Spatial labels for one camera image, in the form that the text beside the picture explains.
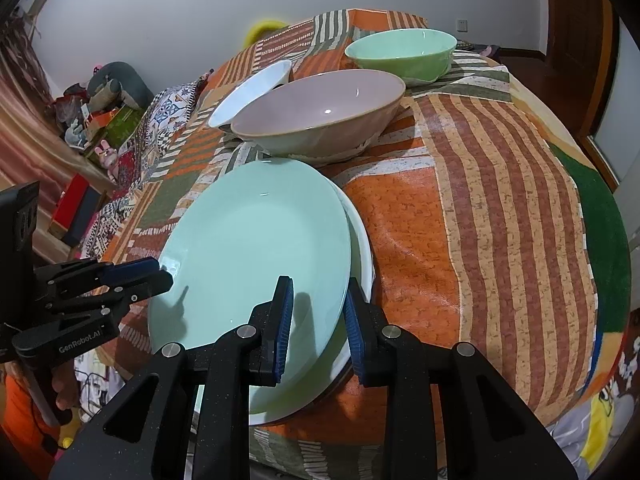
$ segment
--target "cable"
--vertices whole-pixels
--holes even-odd
[[[103,377],[102,375],[100,375],[100,374],[96,373],[96,372],[87,373],[87,372],[83,372],[82,370],[77,370],[77,369],[75,369],[74,371],[75,371],[76,373],[78,373],[78,374],[82,374],[82,375],[86,376],[86,379],[84,380],[84,383],[83,383],[83,384],[82,384],[82,386],[80,387],[80,393],[79,393],[79,398],[80,398],[80,410],[81,410],[83,413],[85,413],[85,414],[89,417],[89,420],[91,420],[91,419],[94,417],[95,413],[90,413],[90,412],[88,412],[88,411],[87,411],[86,409],[84,409],[84,407],[82,406],[82,392],[84,391],[84,389],[85,389],[85,388],[87,387],[87,385],[89,384],[89,381],[91,380],[91,376],[100,377],[100,378],[101,378],[103,381],[105,381],[105,382],[108,382],[108,379],[107,379],[106,377]],[[86,397],[86,398],[87,398],[87,406],[88,406],[88,405],[89,405],[89,403],[90,403],[90,402],[89,402],[89,394],[87,394],[87,397]],[[96,407],[97,407],[98,409],[100,409],[100,410],[101,410],[101,409],[103,409],[103,407],[104,407],[101,403],[100,403],[100,404],[95,404],[94,402],[92,402],[92,404],[93,404],[94,406],[96,406]]]

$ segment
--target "patterned pillow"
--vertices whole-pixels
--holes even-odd
[[[174,86],[158,94],[140,121],[136,140],[139,142],[140,178],[146,182],[164,155],[174,133],[191,117],[199,90],[206,78]]]
[[[113,201],[97,213],[81,244],[83,258],[98,258],[122,228],[141,190],[156,168],[172,137],[191,118],[194,106],[209,72],[192,83],[160,92],[146,109],[129,139],[121,146],[118,189]]]

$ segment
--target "curtain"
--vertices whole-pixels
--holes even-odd
[[[100,192],[113,185],[100,170],[66,145],[53,118],[49,85],[24,29],[12,14],[0,28],[0,189],[40,181],[34,250],[51,262],[66,260],[69,247],[47,232],[60,195],[76,174]]]

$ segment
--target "person's hand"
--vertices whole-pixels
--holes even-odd
[[[16,361],[6,363],[4,365],[6,372],[13,377],[18,384],[28,388],[29,383],[25,377],[20,364]],[[78,403],[78,384],[76,383],[76,373],[74,371],[73,360],[53,368],[51,370],[52,379],[51,386],[58,394],[56,397],[56,406],[60,410],[68,410]]]

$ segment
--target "floor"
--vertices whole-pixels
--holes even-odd
[[[572,135],[582,124],[590,92],[533,57],[500,56],[500,62],[562,121]]]

